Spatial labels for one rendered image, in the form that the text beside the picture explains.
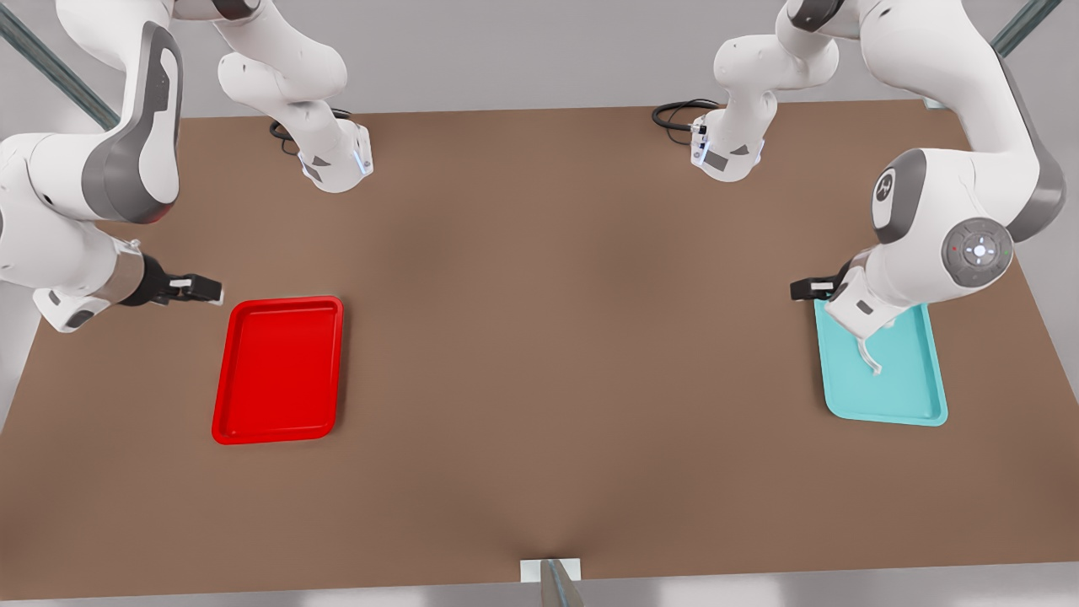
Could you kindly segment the white drainage pipe clamp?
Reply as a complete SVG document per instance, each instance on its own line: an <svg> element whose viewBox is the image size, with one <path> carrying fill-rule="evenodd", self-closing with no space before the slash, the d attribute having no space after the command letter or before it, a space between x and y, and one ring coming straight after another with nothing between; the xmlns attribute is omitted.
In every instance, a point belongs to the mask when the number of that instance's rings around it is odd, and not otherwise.
<svg viewBox="0 0 1079 607"><path fill-rule="evenodd" d="M894 326L894 320L890 320L885 325L883 325L880 328L878 328L878 330L875 331L874 335L876 335L877 333L882 333L882 331L887 330L888 328L891 328L893 326ZM879 362L875 360L873 355L870 351L868 351L868 337L856 336L856 346L858 346L858 351L860 357L862 358L862 361L865 362L866 365L872 370L873 376L874 377L879 376L883 371L883 365L880 365Z"/></svg>

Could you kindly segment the teal rectangular tray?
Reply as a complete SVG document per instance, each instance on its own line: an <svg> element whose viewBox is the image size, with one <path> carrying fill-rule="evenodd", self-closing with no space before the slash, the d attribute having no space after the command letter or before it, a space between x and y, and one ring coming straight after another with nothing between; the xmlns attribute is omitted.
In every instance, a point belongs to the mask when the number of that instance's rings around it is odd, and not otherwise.
<svg viewBox="0 0 1079 607"><path fill-rule="evenodd" d="M829 411L849 420L939 427L947 420L947 396L927 306L917 306L868 339L868 353L882 365L875 375L856 337L814 303L824 399Z"/></svg>

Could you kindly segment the red rectangular tray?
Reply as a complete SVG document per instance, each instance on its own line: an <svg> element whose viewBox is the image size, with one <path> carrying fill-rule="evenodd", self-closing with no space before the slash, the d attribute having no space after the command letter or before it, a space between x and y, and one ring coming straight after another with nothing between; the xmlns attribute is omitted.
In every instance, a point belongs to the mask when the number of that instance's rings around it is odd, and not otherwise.
<svg viewBox="0 0 1079 607"><path fill-rule="evenodd" d="M336 296L236 304L228 318L213 439L240 445L327 437L338 416L343 325Z"/></svg>

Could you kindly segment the silver frame post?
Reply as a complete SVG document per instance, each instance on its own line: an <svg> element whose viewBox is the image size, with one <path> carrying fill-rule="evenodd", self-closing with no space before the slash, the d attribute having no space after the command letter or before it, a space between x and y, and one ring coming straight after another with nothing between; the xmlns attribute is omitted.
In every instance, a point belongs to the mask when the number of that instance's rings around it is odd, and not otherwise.
<svg viewBox="0 0 1079 607"><path fill-rule="evenodd" d="M103 130L118 126L117 113L3 3L0 3L0 37Z"/></svg>
<svg viewBox="0 0 1079 607"><path fill-rule="evenodd" d="M1075 0L962 0L969 19L988 45L1012 54L1044 20Z"/></svg>
<svg viewBox="0 0 1079 607"><path fill-rule="evenodd" d="M577 590L579 558L522 560L519 571L521 583L540 584L542 607L586 607Z"/></svg>

